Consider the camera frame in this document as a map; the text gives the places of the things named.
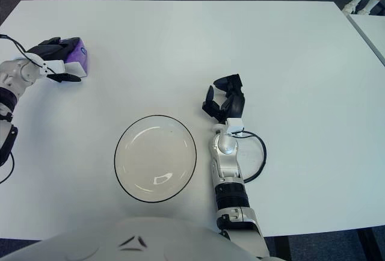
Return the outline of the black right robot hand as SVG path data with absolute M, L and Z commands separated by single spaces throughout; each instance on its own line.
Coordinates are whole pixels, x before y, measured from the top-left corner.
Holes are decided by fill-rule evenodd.
M 225 124 L 228 118 L 241 118 L 245 105 L 245 97 L 241 90 L 242 82 L 238 74 L 226 76 L 214 81 L 213 85 L 225 92 L 226 100 L 219 105 L 214 101 L 214 88 L 209 86 L 202 110 L 220 124 Z

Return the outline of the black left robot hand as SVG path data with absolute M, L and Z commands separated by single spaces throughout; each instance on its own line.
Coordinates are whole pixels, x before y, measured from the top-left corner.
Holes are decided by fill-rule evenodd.
M 27 50 L 47 65 L 47 77 L 56 82 L 80 82 L 87 76 L 88 55 L 81 38 L 50 38 Z

